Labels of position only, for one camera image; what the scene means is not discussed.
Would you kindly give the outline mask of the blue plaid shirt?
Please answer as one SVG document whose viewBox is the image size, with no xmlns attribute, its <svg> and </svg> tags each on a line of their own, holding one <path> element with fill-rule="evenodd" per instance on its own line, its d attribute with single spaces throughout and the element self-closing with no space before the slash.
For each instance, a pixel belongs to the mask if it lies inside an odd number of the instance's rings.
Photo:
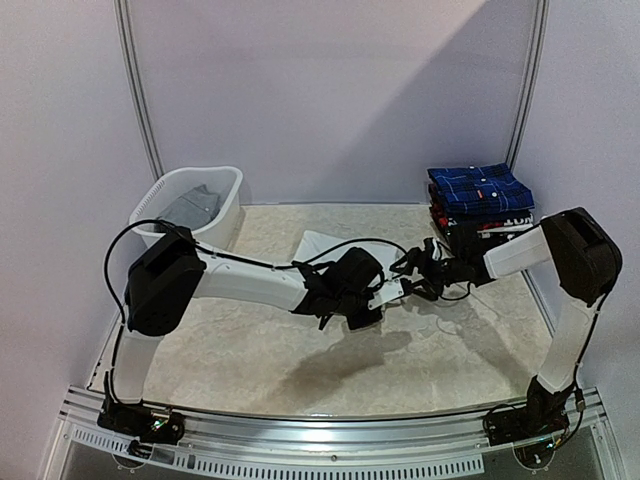
<svg viewBox="0 0 640 480">
<path fill-rule="evenodd" d="M 516 179 L 505 163 L 430 168 L 427 174 L 448 213 L 476 216 L 534 208 L 531 190 Z"/>
</svg>

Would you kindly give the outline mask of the white cloth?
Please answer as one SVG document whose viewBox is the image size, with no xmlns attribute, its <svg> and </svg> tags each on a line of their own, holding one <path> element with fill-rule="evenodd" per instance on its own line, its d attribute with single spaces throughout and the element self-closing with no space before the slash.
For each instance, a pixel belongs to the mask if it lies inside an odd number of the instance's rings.
<svg viewBox="0 0 640 480">
<path fill-rule="evenodd" d="M 399 276 L 392 272 L 392 264 L 411 249 L 404 249 L 385 239 L 355 238 L 343 240 L 313 230 L 306 230 L 302 235 L 293 259 L 311 265 L 320 262 L 337 261 L 352 247 L 362 248 L 374 257 L 382 267 L 384 283 L 392 279 L 400 279 Z"/>
</svg>

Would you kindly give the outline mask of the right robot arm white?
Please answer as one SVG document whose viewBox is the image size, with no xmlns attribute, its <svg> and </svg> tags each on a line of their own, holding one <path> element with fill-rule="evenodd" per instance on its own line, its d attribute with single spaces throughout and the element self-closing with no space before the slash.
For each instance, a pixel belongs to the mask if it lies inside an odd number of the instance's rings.
<svg viewBox="0 0 640 480">
<path fill-rule="evenodd" d="M 533 382 L 552 395 L 574 384 L 602 304 L 622 269 L 619 247 L 585 208 L 546 216 L 515 238 L 468 259 L 442 257 L 437 242 L 428 238 L 390 270 L 420 275 L 419 283 L 436 296 L 454 283 L 480 287 L 546 262 L 554 267 L 562 307 Z"/>
</svg>

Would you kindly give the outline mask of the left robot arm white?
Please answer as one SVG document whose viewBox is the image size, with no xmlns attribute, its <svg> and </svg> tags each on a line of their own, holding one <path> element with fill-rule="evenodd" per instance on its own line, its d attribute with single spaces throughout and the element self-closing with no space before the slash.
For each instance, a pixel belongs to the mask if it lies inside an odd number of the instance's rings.
<svg viewBox="0 0 640 480">
<path fill-rule="evenodd" d="M 321 324 L 340 316 L 358 330 L 380 320 L 388 282 L 388 261 L 369 239 L 273 264 L 204 245 L 188 229 L 170 225 L 131 264 L 124 293 L 113 297 L 121 327 L 105 378 L 114 400 L 109 415 L 128 434 L 148 426 L 139 404 L 151 364 L 194 302 L 265 306 Z"/>
</svg>

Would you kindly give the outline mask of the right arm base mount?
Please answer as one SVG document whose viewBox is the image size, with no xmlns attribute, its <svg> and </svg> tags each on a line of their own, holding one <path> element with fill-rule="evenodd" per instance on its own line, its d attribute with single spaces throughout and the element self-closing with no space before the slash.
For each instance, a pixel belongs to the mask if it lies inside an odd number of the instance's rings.
<svg viewBox="0 0 640 480">
<path fill-rule="evenodd" d="M 573 439 L 582 426 L 585 409 L 584 393 L 576 381 L 565 390 L 550 393 L 534 377 L 524 406 L 494 406 L 484 415 L 482 428 L 491 446 L 513 444 L 521 466 L 540 469 Z"/>
</svg>

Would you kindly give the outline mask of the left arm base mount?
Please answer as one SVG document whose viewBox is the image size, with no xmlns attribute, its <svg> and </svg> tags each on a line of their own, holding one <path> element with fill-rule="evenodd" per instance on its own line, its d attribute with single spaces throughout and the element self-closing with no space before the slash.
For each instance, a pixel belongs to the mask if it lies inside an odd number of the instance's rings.
<svg viewBox="0 0 640 480">
<path fill-rule="evenodd" d="M 126 453 L 149 459 L 155 445 L 177 446 L 185 434 L 185 417 L 171 408 L 154 409 L 142 401 L 125 404 L 116 398 L 112 371 L 104 375 L 104 401 L 97 425 L 105 430 L 130 436 Z"/>
</svg>

